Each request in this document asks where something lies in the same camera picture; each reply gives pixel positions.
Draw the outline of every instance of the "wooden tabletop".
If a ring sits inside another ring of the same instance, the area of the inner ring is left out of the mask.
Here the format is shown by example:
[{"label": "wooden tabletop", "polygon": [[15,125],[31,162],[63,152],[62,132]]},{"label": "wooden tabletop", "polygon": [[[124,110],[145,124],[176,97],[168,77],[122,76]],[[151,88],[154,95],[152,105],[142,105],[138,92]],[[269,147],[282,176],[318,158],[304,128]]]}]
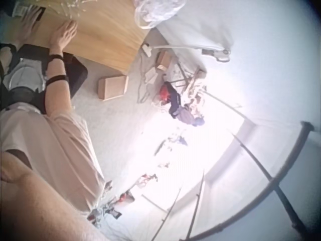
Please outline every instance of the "wooden tabletop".
[{"label": "wooden tabletop", "polygon": [[[48,48],[52,31],[69,19],[69,13],[65,16],[61,7],[61,3],[66,5],[67,1],[30,0],[28,2],[46,7],[36,32],[28,44]],[[64,51],[127,73],[148,33],[148,30],[142,30],[136,25],[134,11],[133,0],[98,0],[83,3],[80,10],[71,8],[73,19],[78,21],[78,31]],[[4,34],[4,42],[10,42],[13,39],[17,30],[15,28],[17,21],[19,21],[18,18],[10,19],[9,27]]]}]

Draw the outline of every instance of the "skin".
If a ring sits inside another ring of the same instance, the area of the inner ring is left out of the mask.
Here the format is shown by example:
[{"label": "skin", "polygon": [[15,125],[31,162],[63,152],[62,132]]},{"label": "skin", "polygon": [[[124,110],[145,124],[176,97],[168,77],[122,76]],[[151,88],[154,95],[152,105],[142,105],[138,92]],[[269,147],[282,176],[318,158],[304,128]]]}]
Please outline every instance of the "skin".
[{"label": "skin", "polygon": [[107,240],[51,186],[10,153],[1,154],[5,240]]},{"label": "skin", "polygon": [[[32,7],[21,19],[19,34],[12,42],[17,50],[33,33],[39,10]],[[50,54],[62,55],[76,29],[73,21],[58,28],[51,37]],[[0,59],[6,73],[12,59],[10,48],[1,49]],[[63,61],[55,59],[49,63],[49,78],[61,74],[66,74]],[[72,110],[66,81],[48,86],[45,105],[49,116]],[[108,240],[22,159],[24,154],[16,150],[1,153],[1,240]]]}]

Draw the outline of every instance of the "red object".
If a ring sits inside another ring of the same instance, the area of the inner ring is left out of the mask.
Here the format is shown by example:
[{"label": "red object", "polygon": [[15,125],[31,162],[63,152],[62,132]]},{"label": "red object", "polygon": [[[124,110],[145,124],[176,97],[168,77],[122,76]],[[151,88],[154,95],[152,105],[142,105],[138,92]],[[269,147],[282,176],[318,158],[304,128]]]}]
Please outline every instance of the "red object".
[{"label": "red object", "polygon": [[165,84],[163,84],[162,87],[160,88],[159,95],[161,100],[163,101],[167,101],[168,97],[170,96],[170,93]]},{"label": "red object", "polygon": [[125,200],[125,198],[126,198],[126,193],[121,194],[121,196],[119,197],[118,202],[122,202],[123,200]]}]

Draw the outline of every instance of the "hand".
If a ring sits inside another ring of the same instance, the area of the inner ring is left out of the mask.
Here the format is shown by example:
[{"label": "hand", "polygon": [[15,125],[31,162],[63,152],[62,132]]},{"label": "hand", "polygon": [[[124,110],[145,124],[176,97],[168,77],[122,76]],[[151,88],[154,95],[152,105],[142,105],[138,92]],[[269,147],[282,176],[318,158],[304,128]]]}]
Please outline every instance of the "hand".
[{"label": "hand", "polygon": [[18,36],[13,44],[17,50],[26,43],[30,35],[33,33],[35,22],[41,12],[39,6],[32,6],[29,11],[21,18],[20,26],[18,28]]},{"label": "hand", "polygon": [[77,33],[77,22],[66,21],[61,25],[53,34],[50,40],[50,48],[63,51],[63,49],[69,44],[72,38]]}]

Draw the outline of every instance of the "plastic bag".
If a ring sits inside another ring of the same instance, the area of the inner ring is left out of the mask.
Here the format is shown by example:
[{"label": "plastic bag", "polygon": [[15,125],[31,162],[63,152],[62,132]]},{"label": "plastic bag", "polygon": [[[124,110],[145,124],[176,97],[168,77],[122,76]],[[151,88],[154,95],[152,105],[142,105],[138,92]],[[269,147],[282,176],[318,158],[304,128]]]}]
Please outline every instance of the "plastic bag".
[{"label": "plastic bag", "polygon": [[136,24],[142,29],[151,29],[174,16],[186,4],[186,0],[134,0],[134,4]]}]

